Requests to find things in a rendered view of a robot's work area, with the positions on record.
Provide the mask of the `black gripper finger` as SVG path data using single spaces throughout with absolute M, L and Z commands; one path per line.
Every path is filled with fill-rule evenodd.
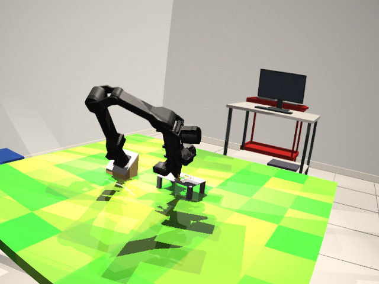
M 182 169 L 182 164 L 181 164 L 179 161 L 177 161 L 177 162 L 176 162 L 176 165 L 179 166 L 179 167 L 177 168 L 177 172 L 178 172 L 178 174 L 179 174 L 179 176 L 180 176 L 180 174 L 181 174 L 181 169 Z
M 178 178 L 178 172 L 177 172 L 177 168 L 178 168 L 179 166 L 177 165 L 174 169 L 172 169 L 172 171 L 171 171 L 171 174 L 173 175 L 173 177 L 174 178 Z

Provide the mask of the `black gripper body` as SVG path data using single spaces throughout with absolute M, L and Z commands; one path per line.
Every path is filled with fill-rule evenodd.
M 165 154 L 163 155 L 164 158 L 167 158 L 167 160 L 165 160 L 164 162 L 161 162 L 159 161 L 158 163 L 156 163 L 154 166 L 153 166 L 153 172 L 154 173 L 157 173 L 163 177 L 167 177 L 167 175 L 169 175 L 172 171 L 172 169 L 174 169 L 176 167 L 176 161 L 173 161 L 172 160 L 172 151 L 177 151 L 181 148 L 181 146 L 184 146 L 185 148 L 186 147 L 191 147 L 191 146 L 194 146 L 193 144 L 185 144 L 185 143 L 181 143 L 179 142 L 178 144 L 176 145 L 173 145 L 173 146 L 167 146 L 166 144 L 163 144 L 162 145 L 162 148 L 165 149 Z

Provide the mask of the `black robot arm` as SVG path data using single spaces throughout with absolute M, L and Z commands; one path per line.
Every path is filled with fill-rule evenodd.
M 108 96 L 108 93 L 111 95 Z M 200 144 L 201 128 L 197 126 L 184 126 L 184 119 L 173 110 L 165 107 L 155 107 L 135 96 L 124 92 L 121 87 L 112 88 L 109 85 L 94 86 L 85 100 L 89 112 L 97 116 L 97 120 L 105 134 L 106 158 L 114 160 L 113 164 L 124 168 L 132 158 L 123 151 L 126 139 L 124 134 L 118 133 L 107 107 L 118 105 L 130 112 L 147 119 L 156 132 L 161 132 L 163 142 L 167 146 L 181 143 Z M 174 126 L 176 122 L 176 126 Z M 172 151 L 172 160 L 179 161 L 183 166 L 188 166 L 196 156 L 194 146 L 184 147 Z M 176 159 L 176 160 L 175 160 Z

